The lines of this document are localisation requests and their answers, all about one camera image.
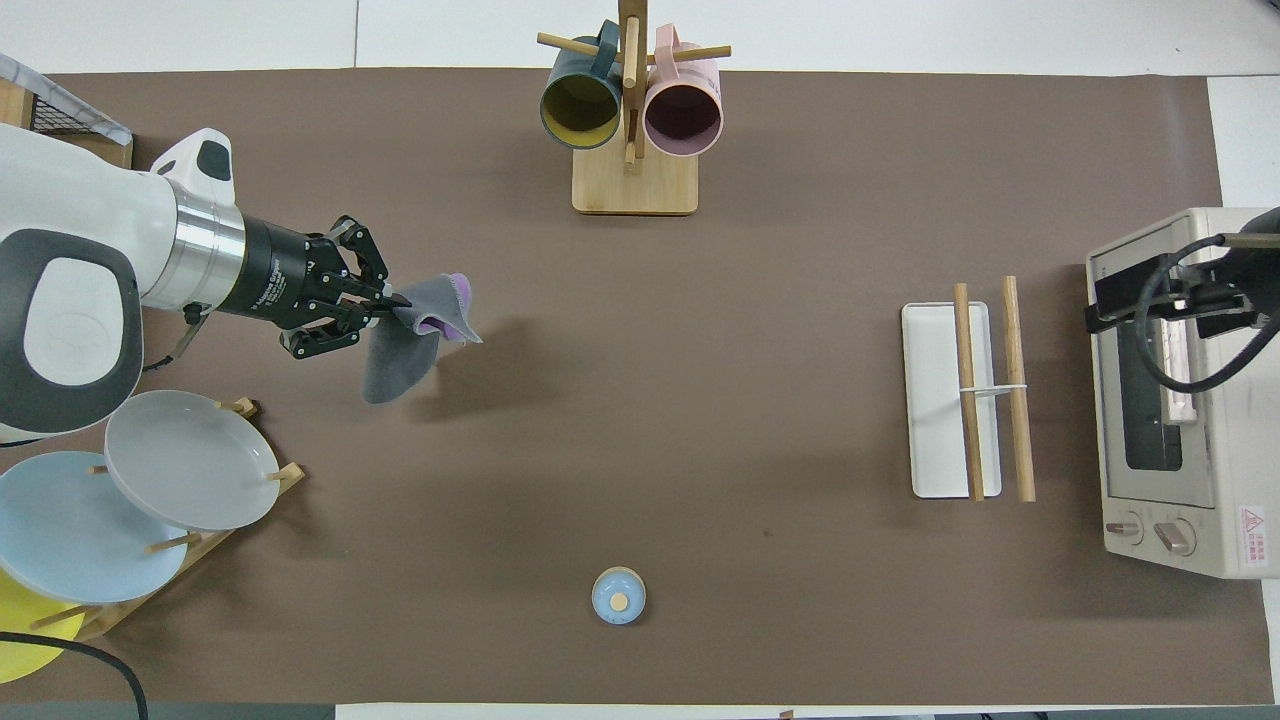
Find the blue lid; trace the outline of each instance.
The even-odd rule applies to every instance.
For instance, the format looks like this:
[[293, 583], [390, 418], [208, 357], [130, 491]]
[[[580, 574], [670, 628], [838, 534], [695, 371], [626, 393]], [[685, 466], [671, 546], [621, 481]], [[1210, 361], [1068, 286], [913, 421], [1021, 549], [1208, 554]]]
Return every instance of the blue lid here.
[[611, 625], [626, 625], [644, 611], [644, 580], [630, 568], [609, 568], [595, 580], [591, 606]]

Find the mug handle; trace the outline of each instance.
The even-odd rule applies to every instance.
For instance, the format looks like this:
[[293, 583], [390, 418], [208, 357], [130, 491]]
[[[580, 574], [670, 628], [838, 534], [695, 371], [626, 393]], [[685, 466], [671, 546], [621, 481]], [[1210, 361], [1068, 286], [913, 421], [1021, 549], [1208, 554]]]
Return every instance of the mug handle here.
[[658, 42], [653, 49], [653, 58], [658, 61], [662, 74], [677, 79], [680, 70], [676, 67], [676, 46], [680, 45], [680, 35], [676, 33], [676, 23], [667, 23], [658, 28]]
[[595, 51], [595, 61], [591, 63], [591, 74], [599, 78], [609, 77], [609, 68], [618, 58], [618, 42], [621, 33], [618, 23], [604, 20], [600, 33], [595, 36], [599, 50]]

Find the warning label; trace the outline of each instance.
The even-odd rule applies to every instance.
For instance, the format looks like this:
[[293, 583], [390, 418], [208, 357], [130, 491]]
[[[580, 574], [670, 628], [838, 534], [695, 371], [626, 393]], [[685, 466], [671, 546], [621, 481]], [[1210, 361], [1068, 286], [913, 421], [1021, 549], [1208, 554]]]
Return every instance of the warning label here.
[[1261, 505], [1240, 506], [1240, 539], [1244, 541], [1244, 565], [1267, 565], [1266, 511]]

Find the wooden mug tree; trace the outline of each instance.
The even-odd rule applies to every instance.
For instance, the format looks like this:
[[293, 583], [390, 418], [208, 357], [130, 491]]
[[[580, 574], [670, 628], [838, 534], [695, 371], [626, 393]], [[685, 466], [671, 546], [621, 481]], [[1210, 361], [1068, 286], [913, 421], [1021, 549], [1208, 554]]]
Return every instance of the wooden mug tree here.
[[[573, 151], [573, 209], [589, 215], [689, 215], [698, 209], [698, 156], [645, 151], [641, 117], [649, 85], [648, 0], [618, 0], [622, 122], [608, 142]], [[594, 56], [596, 47], [545, 32], [538, 42]], [[676, 61], [728, 58], [732, 47], [678, 50]]]

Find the oven window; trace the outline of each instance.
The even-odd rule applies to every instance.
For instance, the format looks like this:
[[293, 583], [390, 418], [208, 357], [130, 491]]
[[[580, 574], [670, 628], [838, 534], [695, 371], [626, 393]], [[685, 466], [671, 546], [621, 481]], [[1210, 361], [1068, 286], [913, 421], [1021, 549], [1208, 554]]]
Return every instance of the oven window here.
[[[1147, 323], [1148, 346], [1158, 342], [1158, 320]], [[1125, 461], [1134, 470], [1175, 471], [1183, 466], [1181, 429], [1160, 421], [1160, 383], [1138, 359], [1137, 323], [1124, 323], [1116, 331]]]

